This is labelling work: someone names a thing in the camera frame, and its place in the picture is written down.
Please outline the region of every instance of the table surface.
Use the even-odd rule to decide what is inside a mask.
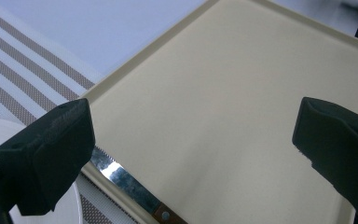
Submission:
[[[0,0],[0,119],[29,124],[74,100],[205,0]],[[136,222],[85,176],[84,223]]]

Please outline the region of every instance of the metal strip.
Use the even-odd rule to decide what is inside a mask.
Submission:
[[[82,185],[77,185],[79,187],[79,190],[81,190],[81,188],[87,188],[88,187],[92,187],[93,189],[97,189],[98,190],[98,194],[102,194],[101,196],[103,196],[104,198],[106,198],[108,200],[108,202],[104,202],[104,203],[111,203],[112,207],[115,207],[115,209],[117,209],[117,211],[112,211],[110,214],[104,214],[109,220],[113,221],[114,223],[116,223],[116,221],[118,220],[123,220],[122,218],[130,218],[131,221],[126,220],[126,223],[138,223],[138,221],[136,221],[126,210],[124,210],[117,202],[115,202],[112,198],[110,198],[108,195],[105,194],[105,192],[103,192],[103,190],[101,190],[97,185],[95,185],[94,182],[92,182],[86,175],[84,175],[83,173],[80,173],[79,177],[76,180],[77,183],[82,183]],[[85,197],[86,200],[88,200],[90,203],[92,203],[91,200],[89,200],[88,197],[92,197],[93,193],[84,189],[83,190],[83,196]],[[93,197],[93,201],[94,202],[98,202],[99,201],[99,196],[97,197]]]
[[[42,68],[39,64],[33,62],[17,49],[10,46],[5,40],[0,37],[0,49],[4,51],[6,54],[10,55],[17,62],[22,64],[28,70],[33,72],[43,81],[45,81],[51,88],[53,88],[56,92],[64,96],[68,100],[77,99],[78,95],[70,90],[68,87],[63,85],[57,78],[52,76],[48,71]]]
[[[22,123],[28,125],[36,120],[36,118],[28,112],[22,105],[20,105],[12,96],[7,94],[0,88],[0,102],[4,105],[14,116],[19,118]]]
[[[94,85],[94,83],[92,83],[82,74],[77,72],[69,64],[67,64],[66,62],[58,58],[56,55],[34,42],[31,38],[24,35],[22,32],[10,25],[8,22],[4,21],[2,18],[0,18],[0,27],[12,36],[14,36],[16,39],[18,39],[22,44],[42,56],[50,63],[54,64],[58,69],[63,71],[66,75],[68,75],[68,77],[79,83],[85,89],[88,90]]]
[[[161,205],[158,198],[99,147],[95,147],[92,151],[90,161],[110,182],[141,205],[147,213],[153,214]]]
[[[35,102],[42,106],[45,110],[49,111],[54,108],[56,105],[49,100],[42,92],[40,92],[36,87],[31,85],[27,80],[9,68],[7,65],[0,61],[0,74],[5,78],[13,82],[18,86],[22,91],[24,91],[29,97],[31,97]]]

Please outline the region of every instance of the striped placemat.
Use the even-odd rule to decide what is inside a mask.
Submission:
[[[102,77],[0,7],[0,119],[28,125]],[[85,176],[76,183],[84,223],[136,223]]]

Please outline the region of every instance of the tray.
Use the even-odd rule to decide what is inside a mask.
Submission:
[[[351,223],[291,142],[304,96],[358,113],[358,39],[260,0],[209,1],[84,95],[97,145],[188,223]]]

